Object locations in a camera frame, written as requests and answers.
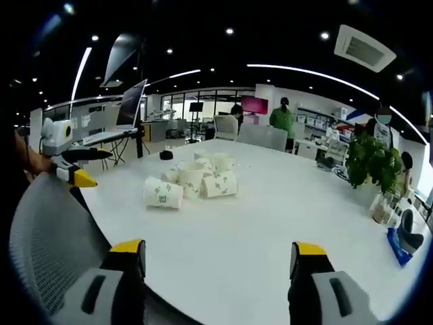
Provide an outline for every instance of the red screen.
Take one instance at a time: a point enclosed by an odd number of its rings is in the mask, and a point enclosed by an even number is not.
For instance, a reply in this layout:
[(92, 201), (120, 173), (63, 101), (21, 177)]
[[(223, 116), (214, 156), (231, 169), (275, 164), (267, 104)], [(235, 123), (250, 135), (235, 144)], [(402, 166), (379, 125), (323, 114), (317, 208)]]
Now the red screen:
[(246, 112), (268, 114), (268, 100), (255, 97), (243, 97), (242, 108)]

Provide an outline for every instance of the white conference table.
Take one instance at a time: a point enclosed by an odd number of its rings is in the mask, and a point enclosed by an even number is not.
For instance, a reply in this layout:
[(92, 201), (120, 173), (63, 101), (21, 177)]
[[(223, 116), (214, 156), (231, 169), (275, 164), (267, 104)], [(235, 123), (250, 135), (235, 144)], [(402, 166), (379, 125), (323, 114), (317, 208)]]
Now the white conference table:
[[(193, 152), (230, 152), (236, 158), (236, 196), (184, 200), (181, 210), (146, 207), (145, 179)], [(287, 325), (291, 245), (319, 244), (335, 270), (369, 294), (371, 310), (389, 318), (413, 286), (430, 237), (401, 268), (386, 227), (351, 199), (352, 189), (315, 161), (224, 140), (173, 149), (110, 169), (83, 196), (110, 244), (146, 241), (146, 284), (203, 324)]]

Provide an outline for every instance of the air conditioning vent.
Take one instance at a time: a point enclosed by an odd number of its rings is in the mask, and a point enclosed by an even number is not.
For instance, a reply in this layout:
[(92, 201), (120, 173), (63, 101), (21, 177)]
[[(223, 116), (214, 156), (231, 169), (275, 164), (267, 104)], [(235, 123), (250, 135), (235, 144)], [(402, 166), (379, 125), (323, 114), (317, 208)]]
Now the air conditioning vent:
[(340, 26), (334, 53), (375, 72), (383, 70), (396, 58), (385, 45), (346, 25)]

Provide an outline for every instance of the green plant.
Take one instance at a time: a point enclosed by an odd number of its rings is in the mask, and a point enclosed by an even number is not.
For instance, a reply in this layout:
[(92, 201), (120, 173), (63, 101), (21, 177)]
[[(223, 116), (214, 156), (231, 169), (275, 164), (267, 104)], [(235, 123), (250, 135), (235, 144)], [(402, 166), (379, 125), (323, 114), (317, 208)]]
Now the green plant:
[(402, 165), (397, 149), (388, 149), (366, 132), (354, 136), (349, 143), (346, 167), (353, 188), (365, 183), (370, 176), (382, 193), (395, 193)]

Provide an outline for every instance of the white paper cup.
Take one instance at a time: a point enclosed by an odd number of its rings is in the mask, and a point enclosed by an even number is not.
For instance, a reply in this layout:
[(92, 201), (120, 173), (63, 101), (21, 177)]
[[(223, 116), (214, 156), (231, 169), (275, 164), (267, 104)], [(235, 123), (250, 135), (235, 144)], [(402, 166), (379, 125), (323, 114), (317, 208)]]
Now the white paper cup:
[(179, 209), (182, 198), (182, 186), (155, 177), (148, 177), (144, 182), (143, 199), (146, 205)]
[(196, 160), (196, 163), (200, 163), (200, 164), (204, 165), (204, 174), (203, 174), (203, 177), (214, 175), (214, 167), (213, 167), (210, 159), (199, 158), (199, 159)]
[(237, 178), (233, 171), (224, 171), (203, 179), (203, 195), (205, 197), (234, 195), (237, 191)]
[(183, 187), (183, 196), (197, 198), (200, 195), (205, 172), (204, 165), (198, 162), (180, 162), (177, 168), (179, 169), (179, 183)]
[(232, 155), (221, 152), (214, 154), (213, 164), (216, 173), (222, 173), (223, 171), (230, 171), (235, 166), (235, 159)]
[(161, 179), (163, 181), (168, 181), (170, 183), (179, 185), (179, 171), (177, 168), (170, 168), (169, 170), (162, 173)]
[(200, 158), (207, 158), (210, 160), (212, 159), (212, 155), (209, 152), (205, 151), (204, 149), (194, 151), (194, 160)]

